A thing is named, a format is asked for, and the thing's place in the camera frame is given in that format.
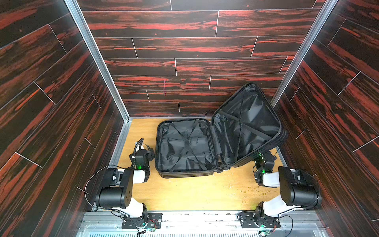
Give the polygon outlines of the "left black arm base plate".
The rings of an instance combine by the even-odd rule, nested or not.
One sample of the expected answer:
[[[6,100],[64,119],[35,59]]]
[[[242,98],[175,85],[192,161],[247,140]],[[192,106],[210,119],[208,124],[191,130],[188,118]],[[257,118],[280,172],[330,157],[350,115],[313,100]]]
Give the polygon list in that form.
[[[143,214],[142,217],[124,217],[122,221],[122,229],[132,229],[137,230],[156,230],[160,229],[162,226],[163,213],[159,212],[148,212]]]

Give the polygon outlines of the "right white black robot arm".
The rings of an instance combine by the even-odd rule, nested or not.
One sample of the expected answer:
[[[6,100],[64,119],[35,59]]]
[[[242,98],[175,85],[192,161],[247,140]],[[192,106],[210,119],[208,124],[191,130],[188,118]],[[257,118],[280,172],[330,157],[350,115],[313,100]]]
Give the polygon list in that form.
[[[259,186],[279,188],[280,194],[269,201],[258,204],[254,212],[254,222],[260,227],[273,227],[279,218],[298,209],[320,207],[321,188],[315,178],[300,169],[280,166],[273,172],[276,157],[267,152],[254,160],[254,177]]]

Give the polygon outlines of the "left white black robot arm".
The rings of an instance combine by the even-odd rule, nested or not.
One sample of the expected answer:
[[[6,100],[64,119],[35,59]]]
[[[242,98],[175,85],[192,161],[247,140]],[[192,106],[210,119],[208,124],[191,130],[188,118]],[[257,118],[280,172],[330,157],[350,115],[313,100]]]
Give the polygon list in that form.
[[[129,155],[131,166],[122,168],[117,165],[108,165],[97,174],[105,171],[103,180],[95,195],[95,204],[85,197],[91,207],[117,211],[122,219],[131,219],[147,222],[148,211],[144,203],[132,197],[133,185],[146,183],[151,174],[150,162],[155,158],[154,150],[141,138],[135,144]]]

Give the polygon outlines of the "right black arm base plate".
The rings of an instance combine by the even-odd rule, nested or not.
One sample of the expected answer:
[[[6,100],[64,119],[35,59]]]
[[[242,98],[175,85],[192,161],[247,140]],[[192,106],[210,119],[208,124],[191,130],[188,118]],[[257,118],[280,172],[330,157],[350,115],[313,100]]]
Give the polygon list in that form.
[[[280,228],[279,218],[269,217],[262,213],[242,211],[237,214],[237,220],[242,228]]]

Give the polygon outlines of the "black ribbed hard-shell suitcase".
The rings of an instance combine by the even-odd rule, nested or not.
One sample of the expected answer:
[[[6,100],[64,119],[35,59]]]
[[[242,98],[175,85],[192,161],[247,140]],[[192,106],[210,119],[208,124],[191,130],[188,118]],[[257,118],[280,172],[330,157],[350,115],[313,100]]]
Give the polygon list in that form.
[[[161,122],[155,167],[163,178],[208,176],[266,159],[287,136],[263,91],[248,83],[227,99],[211,120]]]

